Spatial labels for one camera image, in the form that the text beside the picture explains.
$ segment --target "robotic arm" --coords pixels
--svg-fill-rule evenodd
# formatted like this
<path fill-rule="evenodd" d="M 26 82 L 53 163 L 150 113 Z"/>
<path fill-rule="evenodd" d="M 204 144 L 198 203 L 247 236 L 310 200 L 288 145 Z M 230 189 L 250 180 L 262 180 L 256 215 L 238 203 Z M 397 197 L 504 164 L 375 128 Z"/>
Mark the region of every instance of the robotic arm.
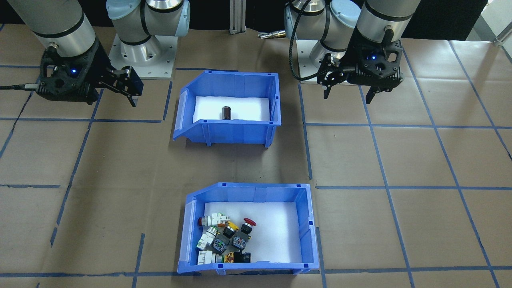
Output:
<path fill-rule="evenodd" d="M 14 85 L 47 100 L 86 102 L 98 99 L 95 88 L 125 95 L 135 107 L 143 83 L 131 66 L 116 70 L 77 0 L 8 0 L 46 48 L 39 84 Z"/>
<path fill-rule="evenodd" d="M 116 70 L 77 0 L 8 2 L 45 51 L 39 84 L 0 89 L 36 91 L 47 100 L 91 105 L 98 99 L 95 88 L 107 88 L 125 95 L 135 107 L 144 85 L 133 66 L 139 69 L 162 61 L 165 52 L 155 35 L 185 36 L 188 32 L 188 0 L 107 0 L 106 9 L 121 40 L 118 65 L 123 67 Z"/>
<path fill-rule="evenodd" d="M 324 88 L 325 99 L 333 85 L 344 81 L 370 86 L 366 95 L 368 104 L 376 93 L 391 92 L 403 81 L 400 72 L 403 50 L 399 39 L 419 2 L 366 0 L 360 14 L 359 7 L 350 0 L 291 2 L 286 10 L 286 30 L 291 39 L 293 76 L 297 80 L 316 77 Z M 308 29 L 314 32 L 308 34 L 305 32 Z M 320 64 L 317 73 L 296 76 L 291 61 L 295 38 L 318 40 L 310 55 Z"/>

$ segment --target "black cable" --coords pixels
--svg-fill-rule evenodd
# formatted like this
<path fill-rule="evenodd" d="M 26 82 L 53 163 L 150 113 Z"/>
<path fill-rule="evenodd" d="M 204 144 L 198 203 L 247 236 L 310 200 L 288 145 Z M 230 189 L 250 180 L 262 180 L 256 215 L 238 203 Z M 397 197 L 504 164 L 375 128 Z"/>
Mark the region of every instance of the black cable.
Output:
<path fill-rule="evenodd" d="M 292 61 L 292 58 L 293 58 L 293 40 L 295 39 L 295 33 L 297 31 L 297 26 L 298 26 L 298 22 L 299 20 L 301 19 L 302 17 L 302 13 L 304 12 L 304 10 L 306 10 L 306 7 L 308 6 L 308 4 L 311 2 L 311 0 L 306 0 L 306 2 L 304 2 L 304 5 L 302 6 L 300 12 L 297 14 L 297 19 L 295 20 L 295 25 L 293 25 L 293 30 L 291 32 L 291 37 L 290 37 L 290 51 L 288 53 L 288 62 L 290 63 L 290 70 L 291 70 L 291 74 L 293 75 L 293 78 L 299 80 L 299 81 L 306 81 L 306 80 L 309 80 L 309 79 L 313 79 L 317 76 L 320 76 L 320 75 L 324 75 L 324 74 L 327 74 L 329 71 L 326 70 L 326 71 L 318 71 L 316 73 L 314 73 L 313 75 L 309 75 L 309 76 L 306 76 L 306 77 L 299 77 L 297 76 L 297 74 L 295 73 L 295 70 L 293 69 L 293 61 Z"/>
<path fill-rule="evenodd" d="M 35 91 L 36 89 L 37 89 L 37 84 L 18 84 L 18 85 L 0 86 L 0 90 Z"/>

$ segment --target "blue plastic bin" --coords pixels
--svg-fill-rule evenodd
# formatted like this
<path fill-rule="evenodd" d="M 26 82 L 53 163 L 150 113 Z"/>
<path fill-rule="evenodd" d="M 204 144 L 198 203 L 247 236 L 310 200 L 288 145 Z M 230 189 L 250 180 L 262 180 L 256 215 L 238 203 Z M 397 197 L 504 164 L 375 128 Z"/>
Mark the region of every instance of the blue plastic bin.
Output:
<path fill-rule="evenodd" d="M 298 231 L 298 235 L 291 236 L 296 237 L 300 242 L 297 249 L 300 250 L 299 256 L 302 258 L 301 261 L 293 263 L 258 261 L 252 263 L 210 263 L 197 265 L 199 249 L 196 248 L 196 245 L 203 234 L 203 228 L 198 225 L 197 219 L 204 216 L 205 205 L 209 202 L 294 202 L 298 218 L 295 231 Z M 261 225 L 257 225 L 251 234 L 257 229 L 264 228 Z M 273 227 L 272 229 L 282 229 L 282 227 Z M 268 240 L 269 245 L 275 245 L 279 242 L 279 239 L 272 238 L 272 233 L 263 233 L 268 236 L 264 240 Z M 294 274 L 300 274 L 311 269 L 319 269 L 319 260 L 311 190 L 308 184 L 221 182 L 187 195 L 178 273 L 216 271 L 219 275 L 226 275 L 239 274 L 246 271 L 248 274 L 251 274 L 251 271 L 291 270 Z"/>
<path fill-rule="evenodd" d="M 268 98 L 270 121 L 210 120 L 194 122 L 196 96 Z M 264 144 L 269 147 L 281 126 L 279 76 L 276 73 L 204 71 L 180 91 L 173 140 L 192 142 Z"/>

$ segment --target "dark cylindrical part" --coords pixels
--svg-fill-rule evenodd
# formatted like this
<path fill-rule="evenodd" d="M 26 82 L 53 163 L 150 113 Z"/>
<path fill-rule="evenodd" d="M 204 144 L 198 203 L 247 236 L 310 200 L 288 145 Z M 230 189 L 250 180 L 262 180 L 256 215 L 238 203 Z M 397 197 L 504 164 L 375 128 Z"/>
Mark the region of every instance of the dark cylindrical part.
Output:
<path fill-rule="evenodd" d="M 231 120 L 231 107 L 222 107 L 222 120 Z"/>
<path fill-rule="evenodd" d="M 251 253 L 242 253 L 235 252 L 234 253 L 234 262 L 235 263 L 251 263 Z"/>

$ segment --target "electrical component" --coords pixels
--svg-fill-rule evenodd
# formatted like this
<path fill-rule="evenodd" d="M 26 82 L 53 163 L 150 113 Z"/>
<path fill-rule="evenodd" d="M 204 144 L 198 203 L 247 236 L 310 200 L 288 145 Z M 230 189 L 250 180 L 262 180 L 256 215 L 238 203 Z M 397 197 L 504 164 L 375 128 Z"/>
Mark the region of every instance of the electrical component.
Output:
<path fill-rule="evenodd" d="M 252 221 L 249 218 L 244 218 L 244 221 L 245 223 L 242 225 L 240 230 L 237 231 L 233 238 L 231 239 L 231 245 L 240 251 L 245 249 L 247 241 L 251 239 L 249 233 L 251 233 L 252 227 L 256 226 L 256 222 Z"/>
<path fill-rule="evenodd" d="M 199 226 L 217 226 L 224 227 L 226 226 L 226 222 L 229 221 L 229 216 L 225 216 L 222 213 L 212 213 L 211 216 L 204 216 L 197 219 L 197 224 Z"/>
<path fill-rule="evenodd" d="M 223 256 L 213 253 L 213 251 L 199 251 L 197 265 L 222 263 Z"/>
<path fill-rule="evenodd" d="M 219 233 L 219 230 L 215 228 L 214 226 L 210 226 L 208 230 L 206 230 L 205 233 L 201 236 L 201 239 L 199 239 L 197 243 L 197 248 L 201 250 L 205 250 L 208 245 L 211 245 L 217 234 Z"/>
<path fill-rule="evenodd" d="M 226 222 L 226 227 L 224 228 L 224 231 L 222 232 L 222 234 L 219 234 L 217 235 L 217 237 L 215 237 L 214 241 L 211 244 L 211 249 L 217 254 L 224 253 L 224 251 L 226 251 L 229 245 L 231 237 L 233 237 L 233 235 L 238 230 L 238 226 L 236 226 L 232 222 Z"/>
<path fill-rule="evenodd" d="M 228 252 L 223 256 L 215 254 L 213 251 L 199 251 L 197 265 L 212 263 L 251 263 L 251 254 Z"/>

